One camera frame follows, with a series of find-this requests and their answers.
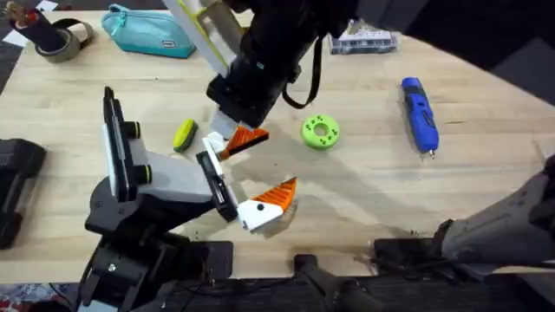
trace pencil case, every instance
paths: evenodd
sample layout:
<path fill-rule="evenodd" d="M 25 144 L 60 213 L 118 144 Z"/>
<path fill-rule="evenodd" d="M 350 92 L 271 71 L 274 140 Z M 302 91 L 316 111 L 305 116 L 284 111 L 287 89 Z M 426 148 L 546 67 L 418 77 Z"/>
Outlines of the pencil case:
<path fill-rule="evenodd" d="M 115 44 L 127 52 L 187 58 L 194 51 L 183 29 L 167 14 L 112 4 L 101 23 Z"/>

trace yellow sponge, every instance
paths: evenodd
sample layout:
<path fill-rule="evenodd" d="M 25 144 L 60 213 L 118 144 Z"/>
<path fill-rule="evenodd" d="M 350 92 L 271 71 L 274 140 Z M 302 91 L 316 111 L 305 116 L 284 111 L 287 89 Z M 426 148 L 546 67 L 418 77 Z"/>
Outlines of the yellow sponge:
<path fill-rule="evenodd" d="M 194 120 L 187 119 L 183 121 L 173 136 L 173 150 L 177 153 L 183 153 L 193 143 L 197 129 L 199 129 L 199 126 Z"/>

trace wooden table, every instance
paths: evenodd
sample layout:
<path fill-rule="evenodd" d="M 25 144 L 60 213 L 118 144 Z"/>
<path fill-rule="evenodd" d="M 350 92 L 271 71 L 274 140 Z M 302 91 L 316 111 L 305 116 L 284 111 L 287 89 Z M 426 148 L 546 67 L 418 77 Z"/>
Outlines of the wooden table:
<path fill-rule="evenodd" d="M 0 283 L 77 281 L 99 236 L 85 231 L 88 200 L 106 175 L 101 143 L 104 86 L 115 90 L 127 120 L 141 122 L 147 148 L 172 154 L 173 133 L 185 118 L 209 132 L 216 106 L 205 96 L 214 77 L 195 53 L 188 60 L 125 53 L 100 25 L 104 12 L 54 12 L 97 31 L 71 62 L 51 64 L 33 47 L 22 52 L 0 97 L 0 136 L 25 138 L 48 149 L 27 198 L 16 245 L 0 251 Z M 248 23 L 248 16 L 241 16 Z M 305 73 L 291 86 L 304 100 Z M 420 77 L 441 131 L 436 160 L 415 152 L 399 85 Z M 329 114 L 341 138 L 315 151 L 300 137 L 303 120 Z M 176 231 L 199 240 L 235 243 L 236 277 L 287 276 L 300 252 L 319 256 L 334 273 L 369 274 L 369 246 L 379 237 L 431 235 L 446 218 L 464 218 L 516 190 L 543 163 L 539 140 L 555 133 L 555 109 L 427 44 L 401 37 L 386 55 L 323 53 L 315 104 L 295 110 L 279 100 L 264 127 L 271 139 L 225 163 L 239 199 L 298 176 L 296 205 L 287 218 L 252 235 L 215 211 Z M 195 140 L 189 159 L 201 149 Z"/>

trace green donut toy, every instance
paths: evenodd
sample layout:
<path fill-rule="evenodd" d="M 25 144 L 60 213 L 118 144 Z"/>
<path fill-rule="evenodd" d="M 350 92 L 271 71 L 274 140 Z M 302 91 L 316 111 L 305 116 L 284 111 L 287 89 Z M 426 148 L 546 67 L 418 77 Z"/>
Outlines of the green donut toy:
<path fill-rule="evenodd" d="M 327 149 L 339 140 L 339 124 L 327 115 L 312 116 L 304 121 L 301 135 L 307 146 Z"/>

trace orange gripper pad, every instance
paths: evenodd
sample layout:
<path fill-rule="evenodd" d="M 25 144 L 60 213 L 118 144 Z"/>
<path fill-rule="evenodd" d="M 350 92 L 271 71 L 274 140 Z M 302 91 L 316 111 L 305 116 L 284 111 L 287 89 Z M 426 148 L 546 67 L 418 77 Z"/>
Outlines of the orange gripper pad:
<path fill-rule="evenodd" d="M 295 197 L 295 187 L 297 186 L 297 177 L 283 182 L 282 184 L 272 188 L 264 194 L 258 195 L 252 200 L 263 203 L 279 205 L 286 212 Z"/>
<path fill-rule="evenodd" d="M 218 153 L 218 158 L 226 160 L 236 153 L 268 140 L 268 138 L 270 138 L 270 134 L 264 129 L 256 128 L 253 131 L 249 131 L 249 129 L 243 126 L 238 126 L 225 150 Z"/>

